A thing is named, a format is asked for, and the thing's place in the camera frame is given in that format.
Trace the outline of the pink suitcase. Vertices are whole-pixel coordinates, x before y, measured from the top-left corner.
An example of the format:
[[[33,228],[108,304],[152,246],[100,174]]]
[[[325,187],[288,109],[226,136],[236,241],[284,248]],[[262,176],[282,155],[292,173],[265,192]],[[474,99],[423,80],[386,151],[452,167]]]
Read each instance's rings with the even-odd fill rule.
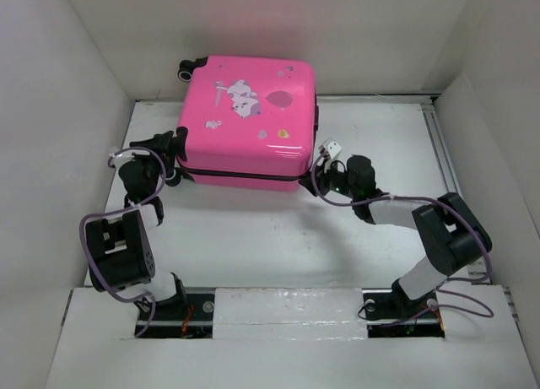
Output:
[[[294,192],[313,160],[316,75],[303,61],[212,55],[179,64],[188,87],[176,159],[198,184]]]

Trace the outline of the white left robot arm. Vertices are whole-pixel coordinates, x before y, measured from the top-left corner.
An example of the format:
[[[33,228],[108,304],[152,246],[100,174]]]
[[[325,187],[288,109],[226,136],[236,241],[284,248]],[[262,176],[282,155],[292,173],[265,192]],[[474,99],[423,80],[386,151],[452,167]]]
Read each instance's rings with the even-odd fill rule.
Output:
[[[173,319],[187,311],[186,290],[175,273],[158,270],[147,230],[165,219],[162,189],[181,181],[178,151],[176,135],[168,131],[112,153],[107,165],[124,187],[123,207],[90,214],[79,225],[94,288],[143,313],[163,311]]]

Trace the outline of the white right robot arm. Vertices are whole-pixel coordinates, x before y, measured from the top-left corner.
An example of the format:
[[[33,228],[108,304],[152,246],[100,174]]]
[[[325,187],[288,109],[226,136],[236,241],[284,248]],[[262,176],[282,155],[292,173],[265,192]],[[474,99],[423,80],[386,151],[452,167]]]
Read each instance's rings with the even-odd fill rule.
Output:
[[[349,198],[348,207],[367,224],[393,225],[418,232],[424,257],[392,283],[391,292],[380,299],[367,299],[360,315],[378,319],[408,319],[418,316],[429,295],[441,290],[456,273],[479,259],[490,267],[491,238],[462,197],[448,192],[436,199],[406,197],[383,192],[376,184],[370,159],[351,156],[345,165],[321,154],[300,180],[310,193],[325,198],[335,192]]]

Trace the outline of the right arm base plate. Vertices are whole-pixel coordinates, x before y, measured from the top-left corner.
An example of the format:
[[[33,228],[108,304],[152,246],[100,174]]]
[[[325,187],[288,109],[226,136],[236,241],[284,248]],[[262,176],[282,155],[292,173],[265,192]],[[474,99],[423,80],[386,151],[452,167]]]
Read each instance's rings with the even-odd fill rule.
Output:
[[[368,338],[444,338],[435,292],[419,300],[397,305],[390,289],[364,289],[358,318],[365,321]]]

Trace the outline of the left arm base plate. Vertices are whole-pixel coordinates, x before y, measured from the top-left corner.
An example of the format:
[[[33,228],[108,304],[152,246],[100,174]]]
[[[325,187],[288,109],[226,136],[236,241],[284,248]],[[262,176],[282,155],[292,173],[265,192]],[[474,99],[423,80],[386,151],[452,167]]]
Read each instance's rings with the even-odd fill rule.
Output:
[[[210,339],[213,337],[214,290],[188,290],[187,304],[172,300],[158,305],[153,320],[141,332],[149,313],[139,312],[134,334],[148,339]]]

